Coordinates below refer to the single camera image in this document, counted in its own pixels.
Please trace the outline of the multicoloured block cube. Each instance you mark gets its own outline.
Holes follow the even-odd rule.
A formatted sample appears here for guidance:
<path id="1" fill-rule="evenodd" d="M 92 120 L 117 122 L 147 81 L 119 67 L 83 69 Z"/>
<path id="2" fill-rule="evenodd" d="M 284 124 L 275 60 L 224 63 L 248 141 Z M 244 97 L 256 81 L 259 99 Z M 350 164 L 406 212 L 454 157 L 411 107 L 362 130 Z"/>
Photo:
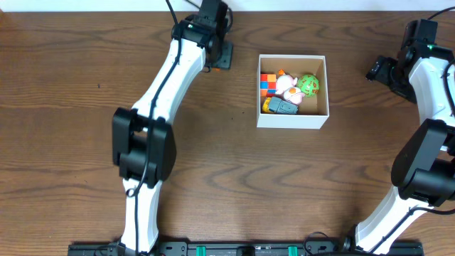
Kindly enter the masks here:
<path id="1" fill-rule="evenodd" d="M 277 90 L 277 76 L 262 73 L 259 77 L 259 91 L 261 97 L 273 97 Z"/>

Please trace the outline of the grey yellow toy truck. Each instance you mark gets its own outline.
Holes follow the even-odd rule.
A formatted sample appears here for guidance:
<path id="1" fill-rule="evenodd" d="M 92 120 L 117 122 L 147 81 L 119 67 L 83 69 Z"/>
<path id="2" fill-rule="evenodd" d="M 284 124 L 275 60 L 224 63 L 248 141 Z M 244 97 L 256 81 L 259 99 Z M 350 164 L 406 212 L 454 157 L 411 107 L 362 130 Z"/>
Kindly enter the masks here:
<path id="1" fill-rule="evenodd" d="M 298 107 L 278 97 L 266 97 L 262 111 L 267 114 L 296 114 Z"/>

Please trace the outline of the green polyhedral dice ball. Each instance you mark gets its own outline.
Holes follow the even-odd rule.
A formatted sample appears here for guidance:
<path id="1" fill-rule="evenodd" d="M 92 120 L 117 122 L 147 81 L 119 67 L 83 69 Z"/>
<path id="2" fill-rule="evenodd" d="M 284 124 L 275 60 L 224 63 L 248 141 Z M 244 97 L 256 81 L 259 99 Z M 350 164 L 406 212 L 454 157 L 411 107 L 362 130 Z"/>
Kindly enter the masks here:
<path id="1" fill-rule="evenodd" d="M 297 87 L 307 97 L 316 96 L 319 91 L 319 80 L 315 75 L 303 75 L 297 81 Z"/>

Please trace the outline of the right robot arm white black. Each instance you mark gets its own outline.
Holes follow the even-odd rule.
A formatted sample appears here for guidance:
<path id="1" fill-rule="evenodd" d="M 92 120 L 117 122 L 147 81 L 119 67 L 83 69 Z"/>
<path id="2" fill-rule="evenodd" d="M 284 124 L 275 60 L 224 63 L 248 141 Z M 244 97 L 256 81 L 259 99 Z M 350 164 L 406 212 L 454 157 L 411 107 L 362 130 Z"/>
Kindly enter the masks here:
<path id="1" fill-rule="evenodd" d="M 373 213 L 357 224 L 345 249 L 390 253 L 395 240 L 425 213 L 454 199 L 454 54 L 433 36 L 406 36 L 396 59 L 384 58 L 369 80 L 388 85 L 415 103 L 420 126 L 395 157 L 392 186 Z"/>

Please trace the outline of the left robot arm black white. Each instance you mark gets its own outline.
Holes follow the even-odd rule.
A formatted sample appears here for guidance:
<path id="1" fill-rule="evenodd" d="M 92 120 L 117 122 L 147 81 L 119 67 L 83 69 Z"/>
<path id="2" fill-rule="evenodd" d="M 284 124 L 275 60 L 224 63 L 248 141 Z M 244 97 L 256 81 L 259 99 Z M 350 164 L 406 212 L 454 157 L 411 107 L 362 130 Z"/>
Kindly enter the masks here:
<path id="1" fill-rule="evenodd" d="M 114 113 L 113 162 L 127 197 L 121 255 L 148 255 L 154 249 L 161 187 L 176 161 L 173 120 L 198 73 L 230 67 L 232 44 L 223 40 L 226 23 L 226 18 L 190 16 L 176 24 L 168 55 L 149 89 L 130 110 Z"/>

